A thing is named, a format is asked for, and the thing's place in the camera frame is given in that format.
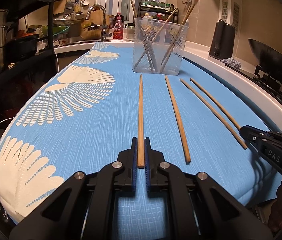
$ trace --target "metal grater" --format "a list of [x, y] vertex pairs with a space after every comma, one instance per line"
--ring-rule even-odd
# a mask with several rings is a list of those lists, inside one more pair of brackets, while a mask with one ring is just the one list
[[71, 1], [66, 2], [66, 5], [65, 5], [64, 11], [63, 11], [63, 18], [65, 18], [69, 14], [73, 13], [74, 4], [75, 4], [75, 2], [71, 2]]

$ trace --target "kettle handle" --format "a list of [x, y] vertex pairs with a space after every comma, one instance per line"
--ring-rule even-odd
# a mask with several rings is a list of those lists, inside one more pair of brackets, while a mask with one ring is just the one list
[[226, 23], [221, 19], [216, 23], [214, 47], [219, 50], [222, 38], [223, 27]]

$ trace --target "bottle label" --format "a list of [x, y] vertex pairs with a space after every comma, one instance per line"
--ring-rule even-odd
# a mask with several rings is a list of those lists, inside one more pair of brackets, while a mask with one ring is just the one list
[[115, 29], [119, 29], [119, 28], [121, 28], [120, 23], [115, 23], [114, 28], [115, 28]]

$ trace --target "gas stove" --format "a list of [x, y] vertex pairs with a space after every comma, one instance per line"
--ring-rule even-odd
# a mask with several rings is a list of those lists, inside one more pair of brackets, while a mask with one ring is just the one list
[[282, 105], [282, 83], [272, 78], [271, 74], [266, 73], [261, 66], [257, 65], [254, 73], [249, 73], [243, 69], [236, 70], [232, 67], [230, 68], [263, 88]]

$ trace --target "red dish soap bottle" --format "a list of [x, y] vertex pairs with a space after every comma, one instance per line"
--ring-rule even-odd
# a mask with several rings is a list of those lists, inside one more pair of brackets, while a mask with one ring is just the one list
[[117, 40], [123, 39], [123, 23], [120, 13], [118, 13], [117, 20], [114, 23], [113, 38]]

